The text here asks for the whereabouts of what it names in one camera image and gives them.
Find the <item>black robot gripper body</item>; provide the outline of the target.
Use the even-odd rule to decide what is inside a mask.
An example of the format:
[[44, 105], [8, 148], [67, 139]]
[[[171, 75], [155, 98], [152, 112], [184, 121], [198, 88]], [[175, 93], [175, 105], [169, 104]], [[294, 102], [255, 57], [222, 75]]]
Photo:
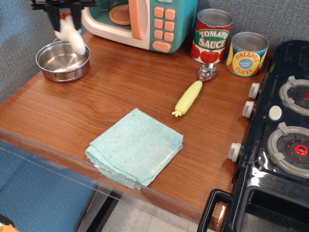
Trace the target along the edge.
[[31, 0], [31, 7], [33, 10], [47, 9], [65, 9], [65, 8], [77, 8], [83, 9], [85, 7], [95, 7], [97, 5], [96, 0]]

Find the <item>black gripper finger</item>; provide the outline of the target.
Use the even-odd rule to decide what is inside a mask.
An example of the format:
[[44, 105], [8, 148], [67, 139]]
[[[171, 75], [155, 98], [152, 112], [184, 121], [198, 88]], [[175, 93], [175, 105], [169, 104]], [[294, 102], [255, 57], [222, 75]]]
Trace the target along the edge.
[[46, 12], [50, 19], [50, 22], [53, 26], [53, 29], [57, 32], [60, 32], [60, 14], [59, 9], [56, 6], [47, 4], [46, 5]]
[[81, 28], [82, 5], [80, 3], [72, 3], [70, 5], [71, 15], [76, 30]]

